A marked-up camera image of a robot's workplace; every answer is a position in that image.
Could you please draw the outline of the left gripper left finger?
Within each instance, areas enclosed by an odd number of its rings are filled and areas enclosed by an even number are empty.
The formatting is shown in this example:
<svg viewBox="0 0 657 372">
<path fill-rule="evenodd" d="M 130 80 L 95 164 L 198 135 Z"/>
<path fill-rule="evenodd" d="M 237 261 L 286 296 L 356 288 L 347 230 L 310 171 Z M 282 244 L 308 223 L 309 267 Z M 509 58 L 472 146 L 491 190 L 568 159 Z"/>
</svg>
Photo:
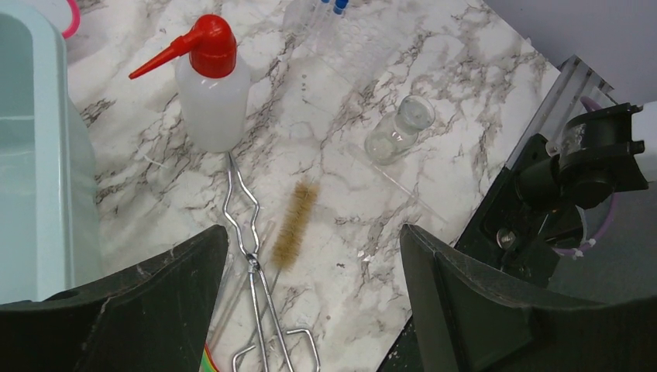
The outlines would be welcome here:
<svg viewBox="0 0 657 372">
<path fill-rule="evenodd" d="M 3 371 L 196 371 L 229 248 L 214 225 L 155 257 L 1 307 Z"/>
</svg>

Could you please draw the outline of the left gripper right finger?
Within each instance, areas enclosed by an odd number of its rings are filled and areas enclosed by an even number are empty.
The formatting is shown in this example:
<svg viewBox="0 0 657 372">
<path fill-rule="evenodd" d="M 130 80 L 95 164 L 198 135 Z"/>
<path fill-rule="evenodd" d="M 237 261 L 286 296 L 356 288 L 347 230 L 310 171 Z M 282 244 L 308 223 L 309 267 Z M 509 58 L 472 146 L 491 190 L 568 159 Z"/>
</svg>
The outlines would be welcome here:
<svg viewBox="0 0 657 372">
<path fill-rule="evenodd" d="M 656 300 L 601 304 L 539 288 L 419 226 L 401 257 L 426 371 L 654 371 Z"/>
</svg>

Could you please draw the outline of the blue capped test tube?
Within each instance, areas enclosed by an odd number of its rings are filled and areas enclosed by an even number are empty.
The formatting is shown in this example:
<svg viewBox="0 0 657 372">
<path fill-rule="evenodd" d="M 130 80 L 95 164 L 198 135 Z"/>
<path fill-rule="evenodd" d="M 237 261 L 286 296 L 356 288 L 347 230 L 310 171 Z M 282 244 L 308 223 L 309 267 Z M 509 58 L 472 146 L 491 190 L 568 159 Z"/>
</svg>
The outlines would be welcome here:
<svg viewBox="0 0 657 372">
<path fill-rule="evenodd" d="M 325 18 L 323 27 L 318 33 L 317 47 L 319 49 L 327 47 L 330 44 L 329 39 L 335 31 L 335 25 L 344 16 L 344 12 L 349 4 L 349 0 L 335 0 L 331 2 L 331 9 Z"/>
<path fill-rule="evenodd" d="M 326 16 L 329 14 L 332 2 L 329 0 L 306 1 L 305 14 L 302 17 L 302 36 L 308 40 L 319 33 Z"/>
</svg>

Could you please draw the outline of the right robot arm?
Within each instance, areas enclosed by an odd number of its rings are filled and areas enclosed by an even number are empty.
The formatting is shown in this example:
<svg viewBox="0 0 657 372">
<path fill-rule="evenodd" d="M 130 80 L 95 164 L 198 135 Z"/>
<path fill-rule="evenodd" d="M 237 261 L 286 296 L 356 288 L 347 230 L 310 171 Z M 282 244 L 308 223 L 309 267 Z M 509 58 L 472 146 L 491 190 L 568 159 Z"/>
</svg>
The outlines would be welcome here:
<svg viewBox="0 0 657 372">
<path fill-rule="evenodd" d="M 568 121 L 558 152 L 518 175 L 518 197 L 538 210 L 598 206 L 656 182 L 656 103 L 624 103 Z"/>
</svg>

